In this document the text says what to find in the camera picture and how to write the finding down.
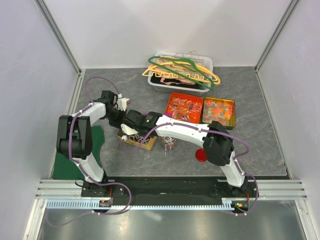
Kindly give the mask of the gold tin of candies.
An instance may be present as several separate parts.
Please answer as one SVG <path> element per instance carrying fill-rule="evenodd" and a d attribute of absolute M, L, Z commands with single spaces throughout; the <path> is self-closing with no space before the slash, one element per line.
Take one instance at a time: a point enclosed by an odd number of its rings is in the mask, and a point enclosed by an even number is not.
<path fill-rule="evenodd" d="M 133 135 L 125 135 L 121 129 L 119 129 L 116 133 L 116 136 L 120 141 L 123 141 L 126 144 L 132 145 L 132 146 L 139 146 L 142 149 L 145 150 L 151 150 L 155 141 L 156 137 L 148 137 L 144 140 L 144 137 L 138 133 Z"/>

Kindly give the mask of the orange tray of lollipops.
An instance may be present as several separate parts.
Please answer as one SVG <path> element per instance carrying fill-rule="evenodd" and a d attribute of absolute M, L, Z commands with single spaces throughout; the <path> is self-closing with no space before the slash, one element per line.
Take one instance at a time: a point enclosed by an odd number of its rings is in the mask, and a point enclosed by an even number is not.
<path fill-rule="evenodd" d="M 199 124 L 204 100 L 201 97 L 173 92 L 170 95 L 164 114 L 171 113 L 172 119 Z"/>

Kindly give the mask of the gold tin of gummies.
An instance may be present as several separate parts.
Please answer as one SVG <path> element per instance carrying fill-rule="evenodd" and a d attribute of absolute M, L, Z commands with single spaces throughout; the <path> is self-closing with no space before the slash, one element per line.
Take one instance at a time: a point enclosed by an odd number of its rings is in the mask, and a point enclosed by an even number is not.
<path fill-rule="evenodd" d="M 232 130 L 236 125 L 235 101 L 206 96 L 203 99 L 201 122 L 211 124 L 212 121 L 221 123 L 227 130 Z"/>

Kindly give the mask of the purple plastic scoop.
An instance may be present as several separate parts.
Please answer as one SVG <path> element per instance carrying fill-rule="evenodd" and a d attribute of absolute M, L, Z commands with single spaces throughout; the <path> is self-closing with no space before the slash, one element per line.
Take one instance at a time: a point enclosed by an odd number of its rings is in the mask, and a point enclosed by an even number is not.
<path fill-rule="evenodd" d="M 168 118 L 172 118 L 172 114 L 171 113 L 165 113 L 164 116 L 168 117 Z"/>

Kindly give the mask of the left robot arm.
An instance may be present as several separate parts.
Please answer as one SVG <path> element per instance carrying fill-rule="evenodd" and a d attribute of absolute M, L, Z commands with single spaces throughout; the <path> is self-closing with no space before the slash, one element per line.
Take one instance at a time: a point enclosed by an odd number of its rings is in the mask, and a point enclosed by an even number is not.
<path fill-rule="evenodd" d="M 98 120 L 109 120 L 120 128 L 130 99 L 104 90 L 101 97 L 86 107 L 58 119 L 56 151 L 73 162 L 83 174 L 83 197 L 107 197 L 112 191 L 108 177 L 93 155 L 92 125 Z"/>

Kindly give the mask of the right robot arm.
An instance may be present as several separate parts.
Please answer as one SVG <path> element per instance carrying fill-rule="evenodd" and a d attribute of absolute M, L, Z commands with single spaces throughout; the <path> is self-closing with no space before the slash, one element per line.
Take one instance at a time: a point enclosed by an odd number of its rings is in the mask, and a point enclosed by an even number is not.
<path fill-rule="evenodd" d="M 238 164 L 238 158 L 249 153 L 249 146 L 230 135 L 220 122 L 191 123 L 157 112 L 142 114 L 129 110 L 120 127 L 128 136 L 171 137 L 201 147 L 206 160 L 222 169 L 233 196 L 240 197 L 247 191 L 248 177 Z"/>

